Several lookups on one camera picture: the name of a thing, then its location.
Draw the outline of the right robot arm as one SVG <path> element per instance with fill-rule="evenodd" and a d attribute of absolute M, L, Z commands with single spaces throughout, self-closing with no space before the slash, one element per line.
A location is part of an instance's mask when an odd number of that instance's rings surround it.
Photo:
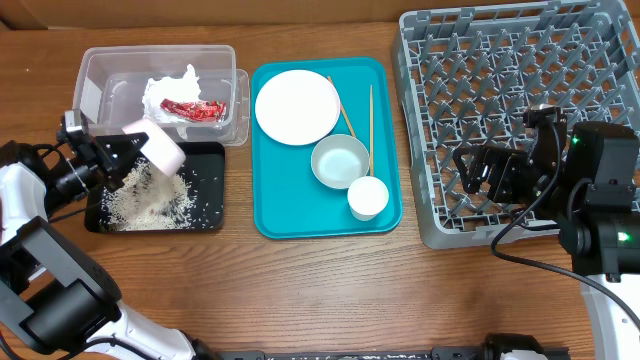
<path fill-rule="evenodd" d="M 634 182 L 639 139 L 623 125 L 568 124 L 564 110 L 529 107 L 526 127 L 536 132 L 529 150 L 493 145 L 460 146 L 453 155 L 464 190 L 489 186 L 488 199 L 514 204 L 509 227 L 524 227 L 529 215 L 540 230 L 555 230 L 572 267 L 509 255 L 490 244 L 494 256 L 560 274 L 581 284 L 595 355 L 599 359 L 639 356 L 639 214 Z"/>

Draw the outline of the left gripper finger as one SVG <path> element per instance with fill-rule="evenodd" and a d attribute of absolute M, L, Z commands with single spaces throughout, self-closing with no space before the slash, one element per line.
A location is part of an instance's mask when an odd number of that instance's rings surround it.
<path fill-rule="evenodd" d="M 113 160 L 136 160 L 149 137 L 146 133 L 103 135 L 94 138 L 95 143 L 108 158 Z"/>
<path fill-rule="evenodd" d="M 103 164 L 102 184 L 109 190 L 115 191 L 124 186 L 124 179 L 131 172 L 138 159 L 137 155 L 108 156 Z"/>

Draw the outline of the white napkin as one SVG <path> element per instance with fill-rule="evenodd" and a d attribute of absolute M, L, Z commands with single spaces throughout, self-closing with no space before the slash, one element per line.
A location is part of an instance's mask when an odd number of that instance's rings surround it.
<path fill-rule="evenodd" d="M 150 78 L 142 97 L 144 117 L 157 123 L 187 123 L 188 120 L 165 111 L 161 107 L 163 100 L 185 103 L 200 100 L 201 89 L 195 68 L 189 64 L 182 77 L 165 76 L 160 80 Z"/>

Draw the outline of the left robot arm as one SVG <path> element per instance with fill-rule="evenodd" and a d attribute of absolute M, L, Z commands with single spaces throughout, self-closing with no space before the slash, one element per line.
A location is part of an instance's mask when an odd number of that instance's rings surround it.
<path fill-rule="evenodd" d="M 1 323 L 31 350 L 71 359 L 216 359 L 201 340 L 127 306 L 115 280 L 58 232 L 52 214 L 96 187 L 115 190 L 148 135 L 61 134 L 72 159 L 48 167 L 51 144 L 1 147 Z"/>

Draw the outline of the white paper cup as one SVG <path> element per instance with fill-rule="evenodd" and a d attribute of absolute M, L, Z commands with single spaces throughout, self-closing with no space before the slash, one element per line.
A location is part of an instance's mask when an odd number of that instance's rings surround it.
<path fill-rule="evenodd" d="M 364 176 L 350 185 L 347 200 L 356 219 L 369 221 L 386 208 L 389 201 L 389 191 L 380 179 Z"/>

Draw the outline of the pink bowl with rice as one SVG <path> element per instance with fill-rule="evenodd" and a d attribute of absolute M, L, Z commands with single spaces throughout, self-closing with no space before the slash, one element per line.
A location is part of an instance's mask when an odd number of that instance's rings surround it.
<path fill-rule="evenodd" d="M 148 136 L 141 153 L 167 177 L 174 176 L 186 160 L 183 150 L 152 120 L 143 118 L 122 130 L 127 135 L 144 133 Z"/>

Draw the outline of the grey-green bowl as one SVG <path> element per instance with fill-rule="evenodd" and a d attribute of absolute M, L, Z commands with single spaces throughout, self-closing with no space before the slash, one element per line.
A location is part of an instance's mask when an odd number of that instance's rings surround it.
<path fill-rule="evenodd" d="M 315 145 L 311 154 L 311 169 L 323 185 L 342 190 L 368 173 L 369 160 L 366 146 L 357 138 L 335 134 Z"/>

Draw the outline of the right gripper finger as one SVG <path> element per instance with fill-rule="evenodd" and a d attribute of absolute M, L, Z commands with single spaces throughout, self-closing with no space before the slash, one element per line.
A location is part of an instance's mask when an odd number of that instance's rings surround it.
<path fill-rule="evenodd" d="M 460 174 L 476 174 L 481 167 L 478 160 L 479 147 L 458 147 L 453 152 L 453 160 Z"/>
<path fill-rule="evenodd" d="M 468 194 L 476 194 L 479 191 L 479 180 L 467 171 L 459 171 L 463 189 Z"/>

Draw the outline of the pink round plate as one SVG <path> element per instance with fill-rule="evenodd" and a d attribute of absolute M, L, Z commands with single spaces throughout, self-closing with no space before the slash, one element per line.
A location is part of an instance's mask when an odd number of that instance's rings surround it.
<path fill-rule="evenodd" d="M 271 139 L 291 146 L 319 141 L 335 127 L 341 100 L 324 76 L 288 70 L 269 79 L 255 100 L 255 116 Z"/>

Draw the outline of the red snack wrapper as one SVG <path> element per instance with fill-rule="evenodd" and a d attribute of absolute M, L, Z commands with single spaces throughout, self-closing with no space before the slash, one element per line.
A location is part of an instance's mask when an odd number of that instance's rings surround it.
<path fill-rule="evenodd" d="M 160 107 L 168 113 L 194 123 L 219 122 L 227 112 L 227 104 L 220 101 L 176 102 L 164 99 Z"/>

